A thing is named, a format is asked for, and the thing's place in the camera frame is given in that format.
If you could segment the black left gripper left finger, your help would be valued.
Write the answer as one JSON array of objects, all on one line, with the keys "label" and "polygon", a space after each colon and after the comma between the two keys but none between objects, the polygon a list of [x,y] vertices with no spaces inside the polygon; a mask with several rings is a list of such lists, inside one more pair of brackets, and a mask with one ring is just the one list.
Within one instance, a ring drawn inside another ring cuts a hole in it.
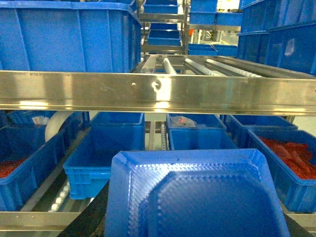
[{"label": "black left gripper left finger", "polygon": [[85,210],[71,222],[59,237],[103,237],[108,203],[109,182]]}]

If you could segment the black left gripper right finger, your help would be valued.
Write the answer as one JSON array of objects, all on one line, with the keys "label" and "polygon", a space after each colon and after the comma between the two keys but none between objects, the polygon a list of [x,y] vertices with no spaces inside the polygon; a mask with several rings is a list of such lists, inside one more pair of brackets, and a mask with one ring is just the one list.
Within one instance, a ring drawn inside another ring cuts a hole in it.
[{"label": "black left gripper right finger", "polygon": [[291,237],[314,237],[288,215],[284,214],[284,217]]}]

